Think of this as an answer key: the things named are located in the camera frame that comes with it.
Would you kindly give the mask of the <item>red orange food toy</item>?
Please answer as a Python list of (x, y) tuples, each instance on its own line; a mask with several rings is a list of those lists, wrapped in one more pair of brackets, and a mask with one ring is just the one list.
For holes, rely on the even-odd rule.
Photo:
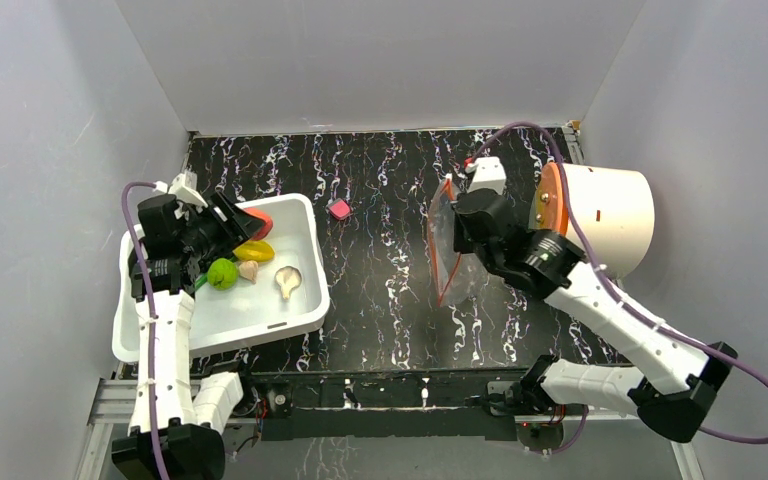
[(272, 217), (257, 208), (244, 208), (243, 212), (249, 216), (252, 216), (258, 219), (262, 223), (262, 225), (259, 227), (257, 232), (250, 237), (250, 240), (251, 241), (264, 240), (273, 229), (274, 222)]

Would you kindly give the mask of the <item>clear orange zip bag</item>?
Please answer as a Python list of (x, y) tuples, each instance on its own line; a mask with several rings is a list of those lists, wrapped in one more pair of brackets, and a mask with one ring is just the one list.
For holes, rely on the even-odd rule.
[(427, 245), (437, 306), (457, 305), (477, 296), (489, 279), (476, 255), (461, 254), (454, 249), (453, 204), (459, 192), (452, 175), (447, 174), (427, 208)]

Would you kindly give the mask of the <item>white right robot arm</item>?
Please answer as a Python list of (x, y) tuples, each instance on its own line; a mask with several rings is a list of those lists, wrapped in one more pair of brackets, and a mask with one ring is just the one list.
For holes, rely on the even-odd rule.
[(543, 355), (490, 408), (512, 415), (550, 413), (581, 404), (639, 418), (655, 433), (688, 443), (700, 430), (729, 366), (704, 349), (667, 337), (633, 317), (600, 284), (584, 251), (558, 232), (530, 229), (510, 202), (491, 189), (455, 200), (454, 247), (472, 253), (492, 275), (561, 310), (617, 349), (628, 367), (571, 363)]

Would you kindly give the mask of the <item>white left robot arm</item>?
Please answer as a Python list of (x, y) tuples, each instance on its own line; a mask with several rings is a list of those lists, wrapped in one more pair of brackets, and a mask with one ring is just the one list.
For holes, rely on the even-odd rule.
[(197, 282), (218, 260), (263, 238), (271, 218), (236, 206), (222, 193), (164, 193), (124, 211), (136, 260), (129, 272), (138, 318), (138, 380), (128, 432), (111, 444), (127, 479), (220, 479), (223, 430), (246, 416), (257, 387), (233, 370), (210, 375), (197, 392), (190, 378), (190, 332)]

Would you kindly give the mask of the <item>yellow starfruit toy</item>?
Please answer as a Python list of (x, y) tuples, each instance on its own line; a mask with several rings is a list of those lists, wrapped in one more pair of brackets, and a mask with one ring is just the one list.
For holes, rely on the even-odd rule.
[(275, 258), (275, 250), (265, 240), (249, 240), (233, 250), (237, 260), (266, 263)]

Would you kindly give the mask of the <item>beige garlic toy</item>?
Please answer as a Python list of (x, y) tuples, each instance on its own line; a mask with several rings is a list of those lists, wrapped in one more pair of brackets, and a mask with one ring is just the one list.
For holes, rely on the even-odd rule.
[(237, 265), (239, 276), (246, 281), (256, 284), (259, 272), (259, 263), (255, 260), (240, 261)]

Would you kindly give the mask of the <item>green pear toy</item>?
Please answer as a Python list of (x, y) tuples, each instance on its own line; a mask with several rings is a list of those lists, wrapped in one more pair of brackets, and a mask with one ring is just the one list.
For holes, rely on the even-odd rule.
[(229, 259), (220, 258), (214, 261), (207, 272), (200, 276), (195, 283), (195, 289), (199, 290), (209, 285), (217, 291), (225, 291), (232, 288), (239, 278), (237, 266)]

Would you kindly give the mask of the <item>beige mushroom toy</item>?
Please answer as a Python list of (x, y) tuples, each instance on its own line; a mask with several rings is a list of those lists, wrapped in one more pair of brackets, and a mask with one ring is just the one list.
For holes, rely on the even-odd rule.
[(279, 268), (275, 273), (274, 280), (284, 301), (289, 301), (293, 292), (303, 282), (301, 272), (293, 266)]

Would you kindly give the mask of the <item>white plastic bin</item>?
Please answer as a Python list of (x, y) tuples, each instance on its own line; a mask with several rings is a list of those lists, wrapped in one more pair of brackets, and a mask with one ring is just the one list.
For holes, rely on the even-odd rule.
[[(330, 307), (311, 201), (302, 194), (284, 194), (237, 205), (257, 208), (272, 217), (273, 229), (264, 240), (276, 255), (259, 267), (256, 284), (237, 279), (229, 290), (217, 291), (208, 285), (197, 290), (190, 332), (193, 357), (310, 333), (321, 327)], [(128, 363), (139, 356), (138, 318), (129, 282), (135, 264), (126, 232), (120, 244), (121, 284), (112, 350), (117, 359)], [(296, 267), (303, 278), (289, 301), (282, 299), (274, 280), (276, 271), (284, 266)]]

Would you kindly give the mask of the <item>small pink cube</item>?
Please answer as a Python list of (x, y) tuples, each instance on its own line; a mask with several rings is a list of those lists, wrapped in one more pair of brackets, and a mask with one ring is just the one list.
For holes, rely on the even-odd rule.
[(336, 220), (346, 220), (351, 214), (352, 209), (344, 199), (336, 199), (327, 205), (328, 213)]

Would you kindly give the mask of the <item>white orange cylinder container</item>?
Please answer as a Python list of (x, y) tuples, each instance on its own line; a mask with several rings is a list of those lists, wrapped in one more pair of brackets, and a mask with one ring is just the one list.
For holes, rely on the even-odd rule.
[(556, 231), (581, 247), (569, 207), (609, 278), (621, 279), (638, 267), (655, 223), (652, 191), (642, 173), (551, 162), (541, 171), (529, 227)]

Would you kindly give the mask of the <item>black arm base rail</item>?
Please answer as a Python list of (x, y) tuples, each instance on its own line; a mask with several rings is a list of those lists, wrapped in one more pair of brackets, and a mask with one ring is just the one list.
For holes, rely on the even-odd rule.
[(573, 425), (583, 408), (516, 407), (497, 413), (496, 402), (518, 383), (523, 367), (391, 371), (261, 372), (243, 378), (246, 397), (227, 422), (238, 442), (319, 437), (472, 436), (513, 441), (526, 427)]

